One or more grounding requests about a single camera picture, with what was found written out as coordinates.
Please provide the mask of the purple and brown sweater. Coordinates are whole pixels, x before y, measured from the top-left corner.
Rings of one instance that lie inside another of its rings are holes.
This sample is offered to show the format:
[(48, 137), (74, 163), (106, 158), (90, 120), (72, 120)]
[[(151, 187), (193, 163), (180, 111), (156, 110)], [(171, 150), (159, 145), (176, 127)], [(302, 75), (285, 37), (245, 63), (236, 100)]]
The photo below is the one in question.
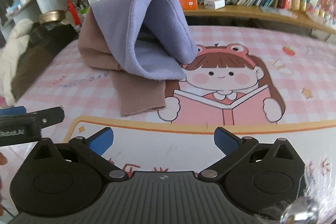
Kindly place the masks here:
[(167, 81), (182, 80), (198, 54), (179, 0), (98, 1), (78, 49), (86, 65), (110, 70), (123, 116), (164, 108)]

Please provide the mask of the pink cartoon checkered table mat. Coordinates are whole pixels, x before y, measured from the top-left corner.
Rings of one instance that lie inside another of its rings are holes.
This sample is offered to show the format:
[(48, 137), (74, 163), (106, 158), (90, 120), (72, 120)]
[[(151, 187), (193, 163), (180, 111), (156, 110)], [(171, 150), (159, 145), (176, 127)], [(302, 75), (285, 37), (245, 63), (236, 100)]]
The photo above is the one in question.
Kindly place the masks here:
[(221, 154), (211, 130), (222, 126), (261, 140), (288, 137), (311, 169), (335, 174), (335, 46), (256, 28), (194, 26), (192, 32), (203, 47), (261, 59), (258, 88), (217, 98), (183, 81), (168, 86), (164, 109), (123, 117), (110, 72), (86, 66), (72, 42), (20, 102), (28, 110), (64, 107), (64, 121), (43, 131), (54, 140), (109, 127), (100, 140), (104, 156), (127, 172), (199, 171)]

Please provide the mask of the white puffy jacket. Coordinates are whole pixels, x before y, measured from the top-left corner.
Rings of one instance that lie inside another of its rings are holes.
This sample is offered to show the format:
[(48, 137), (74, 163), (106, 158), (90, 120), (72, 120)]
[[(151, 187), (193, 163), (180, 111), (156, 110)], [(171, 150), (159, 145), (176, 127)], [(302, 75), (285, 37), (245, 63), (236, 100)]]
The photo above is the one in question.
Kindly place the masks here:
[(33, 24), (29, 19), (20, 20), (11, 30), (6, 45), (1, 49), (1, 99), (5, 101), (6, 106), (15, 104), (11, 83), (17, 73), (19, 58), (27, 50)]

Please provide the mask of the gold metal bowl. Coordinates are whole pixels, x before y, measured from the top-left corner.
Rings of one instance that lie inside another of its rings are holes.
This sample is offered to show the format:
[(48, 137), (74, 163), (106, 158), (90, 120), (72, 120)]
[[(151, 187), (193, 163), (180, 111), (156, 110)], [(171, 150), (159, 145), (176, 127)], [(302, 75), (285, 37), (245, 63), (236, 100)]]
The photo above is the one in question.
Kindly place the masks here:
[(39, 23), (46, 24), (52, 22), (61, 22), (66, 18), (64, 10), (52, 10), (39, 15)]

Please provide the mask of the white charger box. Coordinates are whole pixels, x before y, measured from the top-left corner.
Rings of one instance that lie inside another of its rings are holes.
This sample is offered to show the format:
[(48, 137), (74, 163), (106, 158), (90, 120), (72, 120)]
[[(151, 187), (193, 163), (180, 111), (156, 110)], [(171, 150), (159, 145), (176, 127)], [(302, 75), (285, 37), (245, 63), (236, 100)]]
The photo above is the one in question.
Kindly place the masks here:
[(205, 9), (209, 10), (218, 10), (226, 6), (225, 0), (205, 0), (204, 1)]

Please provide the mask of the orange white small box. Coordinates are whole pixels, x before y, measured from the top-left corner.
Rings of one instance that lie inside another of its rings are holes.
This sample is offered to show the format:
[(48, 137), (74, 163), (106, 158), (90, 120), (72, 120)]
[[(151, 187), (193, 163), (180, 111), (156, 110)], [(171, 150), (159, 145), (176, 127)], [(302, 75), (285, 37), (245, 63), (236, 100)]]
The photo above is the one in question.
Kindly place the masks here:
[(197, 10), (198, 0), (179, 0), (183, 11)]

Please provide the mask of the brown corduroy garment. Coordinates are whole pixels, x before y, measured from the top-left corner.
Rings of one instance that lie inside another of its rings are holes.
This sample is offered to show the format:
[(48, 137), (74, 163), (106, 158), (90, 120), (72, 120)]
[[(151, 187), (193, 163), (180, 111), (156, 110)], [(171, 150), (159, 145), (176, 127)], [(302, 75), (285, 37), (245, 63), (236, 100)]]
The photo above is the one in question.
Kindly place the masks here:
[(11, 92), (16, 101), (34, 84), (54, 57), (41, 46), (29, 48), (22, 55), (15, 76), (11, 80)]

